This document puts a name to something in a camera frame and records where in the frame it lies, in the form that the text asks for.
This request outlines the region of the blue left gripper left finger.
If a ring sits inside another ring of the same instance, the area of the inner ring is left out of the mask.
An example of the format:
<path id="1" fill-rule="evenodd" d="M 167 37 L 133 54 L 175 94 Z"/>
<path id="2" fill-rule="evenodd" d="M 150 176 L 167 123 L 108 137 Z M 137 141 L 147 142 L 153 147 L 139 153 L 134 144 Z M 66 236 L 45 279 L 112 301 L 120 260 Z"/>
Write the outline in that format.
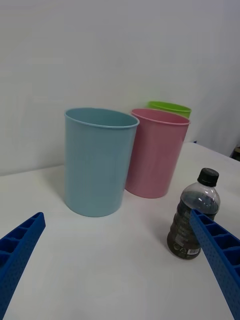
<path id="1" fill-rule="evenodd" d="M 0 239 L 0 319 L 45 227 L 44 214 L 38 212 Z"/>

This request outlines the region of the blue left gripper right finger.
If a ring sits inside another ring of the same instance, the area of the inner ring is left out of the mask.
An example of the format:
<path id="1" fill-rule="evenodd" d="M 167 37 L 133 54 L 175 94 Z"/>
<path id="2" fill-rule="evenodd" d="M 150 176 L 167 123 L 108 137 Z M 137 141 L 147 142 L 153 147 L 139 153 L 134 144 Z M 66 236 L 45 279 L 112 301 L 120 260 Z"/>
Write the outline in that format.
<path id="1" fill-rule="evenodd" d="M 197 210 L 189 223 L 233 318 L 240 319 L 240 240 Z"/>

